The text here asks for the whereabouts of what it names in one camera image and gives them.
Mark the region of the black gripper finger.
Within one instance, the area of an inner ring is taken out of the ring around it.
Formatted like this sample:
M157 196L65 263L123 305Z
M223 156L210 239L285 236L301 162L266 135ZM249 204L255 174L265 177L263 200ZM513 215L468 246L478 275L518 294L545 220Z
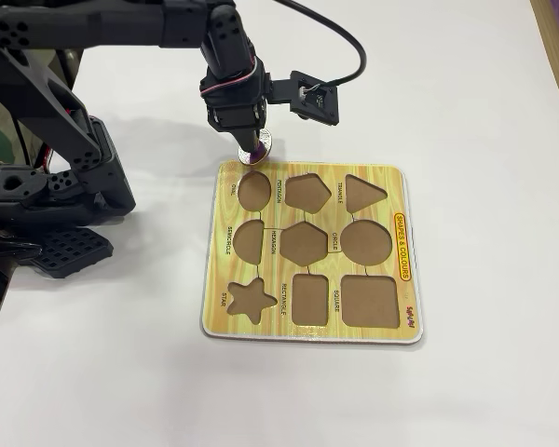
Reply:
M260 142L259 131L249 129L246 131L244 151L249 156L259 156L264 152L264 145Z
M250 157L254 153L254 131L250 129L234 129L230 131L239 145L239 155Z

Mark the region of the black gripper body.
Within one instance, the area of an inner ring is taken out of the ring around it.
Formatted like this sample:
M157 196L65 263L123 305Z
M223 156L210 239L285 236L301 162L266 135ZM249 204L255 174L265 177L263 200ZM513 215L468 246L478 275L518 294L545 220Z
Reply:
M208 69L199 93L206 104L208 122L218 132L258 133L266 124L266 73L257 56L252 58L248 73L224 81Z

